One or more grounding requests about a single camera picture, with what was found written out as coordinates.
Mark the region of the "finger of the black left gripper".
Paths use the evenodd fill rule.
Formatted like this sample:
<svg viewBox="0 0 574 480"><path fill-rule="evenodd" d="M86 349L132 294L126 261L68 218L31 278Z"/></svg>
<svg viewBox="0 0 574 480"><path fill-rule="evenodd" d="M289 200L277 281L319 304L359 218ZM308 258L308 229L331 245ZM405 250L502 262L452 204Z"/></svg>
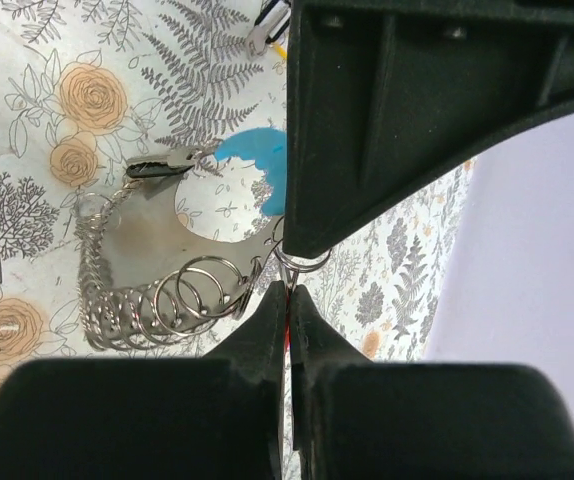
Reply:
<svg viewBox="0 0 574 480"><path fill-rule="evenodd" d="M574 113L574 1L296 1L284 250L315 258Z"/></svg>

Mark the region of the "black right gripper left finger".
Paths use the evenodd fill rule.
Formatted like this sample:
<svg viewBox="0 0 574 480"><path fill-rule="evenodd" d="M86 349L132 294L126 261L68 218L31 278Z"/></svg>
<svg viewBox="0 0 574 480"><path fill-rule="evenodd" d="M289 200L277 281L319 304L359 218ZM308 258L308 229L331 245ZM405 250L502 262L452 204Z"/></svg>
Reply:
<svg viewBox="0 0 574 480"><path fill-rule="evenodd" d="M278 479L286 289L200 358L35 360L0 388L0 479Z"/></svg>

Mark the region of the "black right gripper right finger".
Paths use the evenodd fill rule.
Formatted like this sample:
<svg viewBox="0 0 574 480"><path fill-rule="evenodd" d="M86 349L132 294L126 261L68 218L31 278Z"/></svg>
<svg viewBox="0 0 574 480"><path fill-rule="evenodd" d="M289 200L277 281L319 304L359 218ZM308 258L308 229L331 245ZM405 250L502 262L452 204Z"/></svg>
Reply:
<svg viewBox="0 0 574 480"><path fill-rule="evenodd" d="M574 479L574 424L540 371L371 361L302 286L289 334L303 478Z"/></svg>

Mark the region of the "blue key tag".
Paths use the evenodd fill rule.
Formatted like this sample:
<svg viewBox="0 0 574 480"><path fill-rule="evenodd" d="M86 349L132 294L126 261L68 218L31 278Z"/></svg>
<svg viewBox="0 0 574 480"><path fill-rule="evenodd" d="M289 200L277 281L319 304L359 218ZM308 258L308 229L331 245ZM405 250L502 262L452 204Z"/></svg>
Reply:
<svg viewBox="0 0 574 480"><path fill-rule="evenodd" d="M285 213L287 187L287 134L271 127L259 127L238 132L223 140L216 148L217 162L230 157L253 161L257 170L266 174L272 187L269 198L260 207L265 216Z"/></svg>

